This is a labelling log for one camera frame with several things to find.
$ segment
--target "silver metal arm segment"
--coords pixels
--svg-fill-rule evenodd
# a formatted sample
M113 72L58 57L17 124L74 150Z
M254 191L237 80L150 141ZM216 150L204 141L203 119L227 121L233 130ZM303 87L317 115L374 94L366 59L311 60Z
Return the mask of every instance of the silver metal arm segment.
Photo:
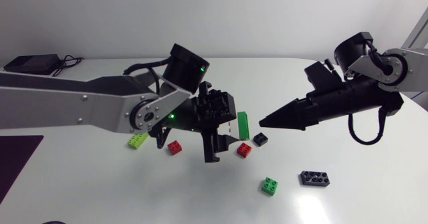
M90 124L119 133L145 133L191 95L168 84L171 90L159 96L138 76L81 82L0 73L0 128Z
M391 74L383 74L363 55L349 66L345 76L365 75L379 81L379 88L390 92L428 90L428 49L389 49L381 59L392 67Z

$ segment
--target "red lego brick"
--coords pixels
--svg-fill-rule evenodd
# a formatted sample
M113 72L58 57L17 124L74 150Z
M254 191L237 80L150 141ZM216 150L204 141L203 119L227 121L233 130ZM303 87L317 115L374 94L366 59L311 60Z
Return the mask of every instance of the red lego brick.
M174 155L181 151L181 145L178 141L175 140L174 142L168 144L168 149L171 151L171 154Z
M243 158L247 157L250 151L251 151L251 147L244 142L242 142L242 144L239 146L237 150L238 154L240 154Z

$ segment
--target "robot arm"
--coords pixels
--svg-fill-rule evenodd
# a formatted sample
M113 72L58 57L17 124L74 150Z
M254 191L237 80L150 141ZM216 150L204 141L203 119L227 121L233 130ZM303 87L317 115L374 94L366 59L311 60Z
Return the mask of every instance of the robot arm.
M168 64L162 76L151 69ZM3 113L0 128L90 124L119 133L148 132L162 148L172 128L200 132L205 162L236 139L219 136L220 124L236 118L233 97L201 83L209 63L174 45L163 62L131 66L125 74L148 68L138 76L108 76L88 82L26 74L0 73ZM163 80L161 87L158 79ZM148 88L156 82L158 92ZM189 98L199 88L199 96Z
M315 90L304 99L295 99L259 122L261 127L305 130L320 121L348 115L351 136L361 144L374 144L383 134L387 116L403 104L398 91L428 89L427 49L390 49L378 54L370 33L358 33L334 51L337 64L344 72L343 82L329 60L316 62L305 69ZM379 109L379 134L372 141L356 137L352 114L371 108Z

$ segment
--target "lego brick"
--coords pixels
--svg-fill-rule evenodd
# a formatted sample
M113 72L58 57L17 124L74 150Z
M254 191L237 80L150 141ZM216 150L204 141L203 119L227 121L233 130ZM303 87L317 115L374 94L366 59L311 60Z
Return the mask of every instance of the lego brick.
M302 171L302 173L300 173L300 178L302 179L303 185L326 187L330 184L327 173L318 171Z
M260 132L260 134L254 136L253 141L258 146L262 146L268 141L268 138L263 133Z
M245 112L238 112L239 139L249 140L248 117Z
M247 145L246 143L242 143L237 151L238 154L240 154L243 158L247 157L247 155L251 152L251 147Z
M278 186L278 182L272 180L269 177L266 177L265 182L261 186L261 190L266 192L269 195L274 195L276 191L276 187Z
M144 134L135 134L129 141L128 145L131 148L138 149L141 144L147 139L148 133Z
M176 140L168 144L168 149L171 151L172 155L175 155L182 150L180 143Z

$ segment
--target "green block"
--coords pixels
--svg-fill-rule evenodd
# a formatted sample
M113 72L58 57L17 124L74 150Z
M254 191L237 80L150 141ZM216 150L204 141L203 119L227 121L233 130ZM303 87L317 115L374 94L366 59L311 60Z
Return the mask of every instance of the green block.
M238 112L238 129L239 139L249 140L248 118L245 112Z
M141 144L147 139L148 133L144 134L135 134L129 141L128 145L129 147L132 147L134 149L140 148Z
M263 183L263 186L261 186L261 190L266 192L269 195L274 195L277 186L278 186L277 181L274 181L271 178L266 177L265 183Z

